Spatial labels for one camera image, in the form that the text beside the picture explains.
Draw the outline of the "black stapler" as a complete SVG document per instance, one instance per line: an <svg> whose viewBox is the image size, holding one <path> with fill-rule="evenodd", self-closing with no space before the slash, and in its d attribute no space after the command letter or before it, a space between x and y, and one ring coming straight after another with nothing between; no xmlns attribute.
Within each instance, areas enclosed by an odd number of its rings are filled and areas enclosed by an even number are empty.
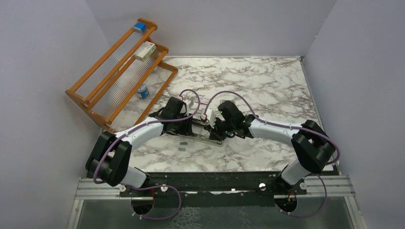
<svg viewBox="0 0 405 229"><path fill-rule="evenodd" d="M192 118L192 125L199 126L199 127L206 127L206 126L209 126L210 124L208 121Z"/></svg>

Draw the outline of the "red white staple box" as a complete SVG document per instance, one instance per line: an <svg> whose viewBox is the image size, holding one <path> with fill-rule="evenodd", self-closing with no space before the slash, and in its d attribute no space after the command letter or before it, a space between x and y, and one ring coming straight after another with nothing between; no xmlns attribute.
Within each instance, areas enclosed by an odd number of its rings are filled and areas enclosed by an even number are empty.
<svg viewBox="0 0 405 229"><path fill-rule="evenodd" d="M205 98L205 97L200 98L200 103L201 104L207 105L209 103L209 101L210 101L210 99L208 99L208 98Z"/></svg>

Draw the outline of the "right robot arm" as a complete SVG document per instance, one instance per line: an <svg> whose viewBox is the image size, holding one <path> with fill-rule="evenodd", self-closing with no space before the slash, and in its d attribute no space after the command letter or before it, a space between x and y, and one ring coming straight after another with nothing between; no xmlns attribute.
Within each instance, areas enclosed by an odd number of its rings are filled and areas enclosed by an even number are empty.
<svg viewBox="0 0 405 229"><path fill-rule="evenodd" d="M221 103L218 110L222 118L216 117L211 109L202 113L202 117L209 122L206 129L211 139L222 141L235 136L242 139L263 138L293 147L297 160L287 165L275 182L281 194L292 191L305 176L320 174L337 150L327 140L326 133L312 120L299 126L280 122L270 124L253 114L244 115L231 101Z"/></svg>

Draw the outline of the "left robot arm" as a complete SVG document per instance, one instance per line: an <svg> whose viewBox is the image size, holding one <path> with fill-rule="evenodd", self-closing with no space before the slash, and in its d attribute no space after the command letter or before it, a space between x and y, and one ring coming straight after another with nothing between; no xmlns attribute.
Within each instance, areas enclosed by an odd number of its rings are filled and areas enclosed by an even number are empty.
<svg viewBox="0 0 405 229"><path fill-rule="evenodd" d="M86 162L86 170L95 179L99 178L112 187L119 184L132 186L137 195L146 195L150 190L148 174L129 166L131 152L177 127L190 130L190 106L188 101L170 97L163 108L151 113L143 122L121 132L104 131Z"/></svg>

